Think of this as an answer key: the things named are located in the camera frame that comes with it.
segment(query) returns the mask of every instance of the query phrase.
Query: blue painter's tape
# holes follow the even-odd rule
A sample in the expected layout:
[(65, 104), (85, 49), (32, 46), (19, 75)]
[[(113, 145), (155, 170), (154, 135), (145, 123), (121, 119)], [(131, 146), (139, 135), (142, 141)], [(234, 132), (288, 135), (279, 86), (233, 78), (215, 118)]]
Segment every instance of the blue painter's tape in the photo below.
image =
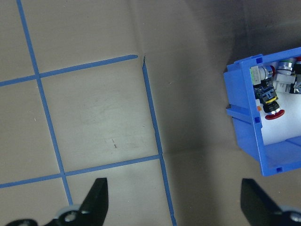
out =
[(30, 35), (29, 35), (29, 30), (28, 30), (26, 19), (25, 19), (25, 14), (24, 14), (22, 2), (21, 2), (21, 0), (16, 0), (16, 2), (17, 2), (17, 6), (18, 6), (18, 10), (19, 10), (23, 30), (24, 30), (26, 42), (27, 42), (29, 55), (30, 55), (30, 58), (32, 60), (33, 70), (34, 70), (35, 75), (38, 75), (39, 74), (38, 65), (37, 65), (36, 57), (35, 57), (34, 52), (33, 52), (32, 41), (31, 41), (31, 38), (30, 38)]
[(62, 177), (62, 180), (63, 180), (63, 184), (64, 184), (64, 188), (65, 188), (65, 192), (66, 192), (68, 203), (69, 203), (69, 205), (73, 205), (73, 201), (72, 201), (72, 197), (71, 197), (69, 185), (68, 185), (68, 182), (67, 182), (67, 177), (66, 177), (65, 174)]
[(89, 173), (89, 172), (93, 172), (93, 171), (114, 168), (114, 167), (118, 167), (118, 166), (130, 165), (130, 164), (139, 163), (139, 162), (143, 162), (143, 161), (150, 161), (150, 160), (159, 159), (159, 158), (160, 158), (160, 156), (157, 154), (157, 155), (152, 155), (152, 156), (143, 157), (143, 158), (139, 158), (139, 159), (120, 161), (120, 162), (111, 163), (111, 164), (107, 164), (107, 165), (103, 165), (103, 166), (95, 166), (95, 167), (91, 167), (91, 168), (87, 168), (87, 169), (70, 171), (70, 172), (66, 172), (65, 174), (66, 174), (66, 176), (72, 176), (72, 175), (77, 175), (77, 174), (82, 174), (82, 173)]
[(109, 65), (109, 64), (113, 64), (113, 63), (117, 63), (117, 62), (121, 62), (121, 61), (125, 61), (125, 60), (135, 59), (137, 57), (138, 57), (137, 55), (127, 55), (127, 56), (120, 56), (120, 57), (117, 57), (117, 58), (112, 58), (112, 59), (107, 59), (107, 60), (101, 60), (101, 61), (96, 61), (96, 62), (92, 62), (92, 63), (87, 63), (87, 64), (83, 64), (83, 65), (66, 67), (66, 68), (62, 68), (62, 69), (58, 69), (58, 70), (54, 70), (54, 71), (50, 71), (50, 72), (41, 73), (40, 77), (43, 78), (43, 77), (48, 77), (48, 76), (52, 76), (52, 75), (57, 75), (57, 74), (62, 74), (62, 73), (67, 73), (67, 72), (73, 72), (73, 71), (77, 71), (77, 70), (87, 69), (87, 68), (91, 68), (91, 67), (98, 67), (98, 66), (102, 66), (102, 65)]
[(27, 179), (27, 180), (19, 180), (19, 181), (15, 181), (15, 182), (6, 183), (6, 184), (1, 184), (0, 188), (13, 187), (13, 186), (17, 186), (17, 185), (25, 185), (25, 184), (30, 184), (30, 183), (44, 181), (44, 180), (56, 179), (56, 178), (60, 178), (60, 177), (61, 177), (61, 174), (53, 174), (53, 175), (39, 177), (39, 178), (32, 178), (32, 179)]
[(26, 77), (22, 77), (22, 78), (17, 78), (17, 79), (12, 79), (12, 80), (7, 80), (7, 81), (0, 81), (0, 87), (12, 85), (12, 84), (16, 84), (16, 83), (20, 83), (20, 82), (24, 82), (24, 81), (35, 80), (35, 79), (36, 79), (35, 75), (30, 75), (30, 76), (26, 76)]
[(176, 226), (177, 222), (176, 222), (175, 217), (174, 217), (173, 202), (172, 202), (170, 191), (169, 191), (167, 173), (166, 173), (165, 163), (164, 163), (164, 159), (163, 159), (162, 144), (161, 144), (161, 140), (160, 140), (160, 134), (159, 134), (158, 124), (157, 124), (157, 118), (156, 118), (154, 103), (152, 101), (152, 96), (151, 96), (151, 89), (150, 89), (151, 86), (150, 86), (150, 81), (149, 81), (149, 77), (148, 77), (148, 74), (147, 74), (147, 68), (146, 68), (146, 64), (145, 64), (145, 57), (144, 57), (144, 60), (143, 60), (142, 71), (143, 71), (143, 77), (144, 77), (144, 83), (145, 83), (145, 88), (146, 88), (147, 99), (148, 99), (149, 107), (150, 107), (151, 120), (152, 120), (153, 127), (155, 129), (155, 138), (156, 138), (156, 142), (157, 142), (158, 153), (160, 155), (160, 164), (161, 164), (161, 170), (162, 170), (162, 176), (163, 176), (163, 181), (164, 181), (164, 187), (165, 187), (167, 203), (168, 203), (168, 207), (169, 207), (169, 213), (170, 213), (170, 217), (171, 217), (171, 221), (173, 223), (173, 226)]
[(173, 223), (173, 226), (177, 226), (177, 222), (176, 222), (175, 217), (174, 217), (173, 202), (172, 202), (171, 194), (170, 194), (170, 191), (169, 191), (169, 185), (168, 185), (167, 173), (166, 173), (166, 168), (165, 168), (165, 162), (164, 162), (164, 159), (163, 159), (162, 155), (160, 156), (160, 164), (161, 164), (163, 182), (164, 182), (165, 193), (166, 193), (167, 204), (168, 204), (168, 208), (169, 208), (171, 221)]
[(150, 81), (149, 81), (149, 77), (147, 74), (145, 59), (143, 60), (142, 72), (143, 72), (144, 83), (145, 83), (145, 88), (146, 88), (146, 95), (147, 95), (147, 99), (148, 99), (149, 107), (150, 107), (150, 115), (151, 115), (152, 125), (155, 129), (155, 138), (156, 138), (156, 142), (157, 142), (157, 148), (158, 148), (159, 154), (162, 154), (163, 153), (162, 145), (161, 145), (160, 134), (159, 134), (158, 124), (157, 124), (157, 119), (156, 119), (156, 114), (155, 114), (154, 103), (152, 101), (152, 96), (151, 96), (151, 89), (150, 89), (151, 86), (150, 86)]
[(26, 19), (25, 19), (23, 6), (22, 6), (22, 3), (21, 3), (21, 0), (16, 0), (16, 2), (17, 2), (20, 18), (21, 18), (23, 31), (24, 31), (24, 34), (25, 34), (25, 38), (26, 38), (30, 58), (32, 60), (32, 67), (33, 67), (33, 70), (34, 70), (35, 78), (37, 80), (37, 84), (38, 84), (38, 88), (39, 88), (39, 92), (40, 92), (44, 112), (45, 112), (45, 115), (46, 115), (50, 136), (51, 136), (51, 139), (52, 139), (52, 142), (53, 142), (53, 147), (54, 147), (54, 150), (55, 150), (55, 156), (56, 156), (57, 163), (58, 163), (58, 166), (59, 166), (59, 169), (60, 169), (60, 172), (61, 172), (60, 175), (61, 175), (62, 180), (63, 180), (63, 185), (64, 185), (64, 188), (65, 188), (65, 191), (66, 191), (68, 202), (69, 202), (70, 205), (72, 205), (72, 198), (71, 198), (69, 186), (68, 186), (68, 183), (67, 183), (67, 179), (66, 179), (66, 176), (65, 176), (65, 171), (64, 171), (63, 163), (62, 163), (62, 158), (61, 158), (61, 155), (60, 155), (60, 152), (59, 152), (59, 149), (58, 149), (58, 145), (57, 145), (57, 141), (56, 141), (56, 137), (55, 137), (55, 132), (54, 132), (54, 129), (53, 129), (53, 125), (52, 125), (52, 121), (51, 121), (51, 117), (50, 117), (50, 113), (49, 113), (49, 109), (48, 109), (48, 105), (47, 105), (47, 101), (46, 101), (42, 81), (41, 81), (41, 78), (40, 78), (36, 57), (34, 55), (34, 51), (33, 51), (33, 47), (32, 47), (32, 41), (31, 41), (31, 38), (30, 38), (30, 35), (29, 35), (29, 30), (28, 30), (28, 27), (27, 27), (27, 22), (26, 22)]
[(49, 109), (48, 109), (48, 105), (47, 105), (47, 101), (46, 101), (46, 97), (45, 97), (45, 93), (44, 93), (44, 89), (43, 89), (43, 85), (42, 85), (42, 81), (41, 81), (40, 77), (37, 78), (37, 83), (38, 83), (38, 87), (39, 87), (39, 92), (40, 92), (42, 104), (43, 104), (43, 107), (44, 107), (44, 112), (45, 112), (47, 124), (48, 124), (48, 127), (49, 127), (51, 140), (52, 140), (52, 143), (53, 143), (53, 148), (54, 148), (54, 151), (55, 151), (57, 164), (58, 164), (58, 167), (59, 167), (61, 175), (62, 175), (62, 180), (63, 180), (64, 188), (65, 188), (65, 191), (66, 191), (68, 203), (69, 203), (69, 205), (72, 205), (73, 202), (72, 202), (69, 186), (68, 186), (68, 183), (67, 183), (67, 179), (66, 179), (66, 176), (65, 176), (63, 162), (62, 162), (61, 154), (60, 154), (59, 149), (58, 149), (57, 140), (56, 140), (56, 137), (55, 137), (55, 130), (53, 128), (53, 124), (52, 124), (52, 121), (51, 121), (50, 112), (49, 112)]

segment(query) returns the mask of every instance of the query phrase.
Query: floor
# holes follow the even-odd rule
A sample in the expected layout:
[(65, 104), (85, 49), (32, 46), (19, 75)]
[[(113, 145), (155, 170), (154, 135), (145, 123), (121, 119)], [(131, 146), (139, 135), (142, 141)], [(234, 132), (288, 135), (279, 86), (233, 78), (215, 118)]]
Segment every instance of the floor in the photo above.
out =
[(297, 8), (1, 1), (0, 224), (43, 225), (99, 177), (106, 226), (247, 226), (242, 178), (301, 208), (300, 169), (263, 177), (237, 147), (223, 81), (237, 59), (300, 46)]

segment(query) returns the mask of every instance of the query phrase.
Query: screw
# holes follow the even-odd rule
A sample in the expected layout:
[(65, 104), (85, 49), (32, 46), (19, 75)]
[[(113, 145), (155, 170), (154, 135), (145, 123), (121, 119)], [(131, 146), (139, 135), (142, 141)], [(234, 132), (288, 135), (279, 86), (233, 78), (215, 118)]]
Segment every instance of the screw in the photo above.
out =
[(294, 222), (301, 222), (301, 215), (299, 213), (291, 213), (290, 217)]
[(65, 221), (71, 222), (71, 221), (74, 221), (75, 218), (76, 218), (76, 212), (72, 211), (71, 213), (69, 213), (65, 216)]

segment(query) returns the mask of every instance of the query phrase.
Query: electronic component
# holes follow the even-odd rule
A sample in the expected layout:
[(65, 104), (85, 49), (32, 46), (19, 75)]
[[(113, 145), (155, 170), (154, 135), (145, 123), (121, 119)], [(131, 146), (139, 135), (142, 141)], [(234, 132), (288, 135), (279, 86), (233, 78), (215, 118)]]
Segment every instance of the electronic component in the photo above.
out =
[(263, 110), (267, 114), (265, 118), (272, 120), (282, 116), (285, 111), (280, 109), (275, 89), (272, 85), (272, 77), (275, 75), (275, 68), (273, 66), (258, 67), (254, 66), (250, 68), (251, 77), (253, 82), (253, 88), (255, 98), (259, 99), (263, 104)]
[(273, 81), (273, 86), (277, 92), (290, 93), (291, 84), (295, 83), (296, 78), (295, 74), (292, 74), (293, 63), (293, 58), (279, 61)]
[(293, 66), (295, 73), (295, 81), (291, 84), (290, 93), (301, 94), (301, 57), (297, 57), (296, 63)]

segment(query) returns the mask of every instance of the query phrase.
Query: blue plastic bin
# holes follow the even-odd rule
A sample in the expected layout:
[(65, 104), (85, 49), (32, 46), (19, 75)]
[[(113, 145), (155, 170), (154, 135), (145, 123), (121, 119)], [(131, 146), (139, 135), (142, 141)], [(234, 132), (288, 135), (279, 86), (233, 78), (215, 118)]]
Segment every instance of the blue plastic bin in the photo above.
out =
[(250, 67), (298, 56), (301, 56), (301, 48), (266, 56), (262, 54), (251, 56), (228, 65), (228, 71), (224, 74), (230, 103), (227, 113), (232, 116), (238, 146), (260, 163), (261, 173), (264, 176), (301, 167), (301, 136), (264, 145)]

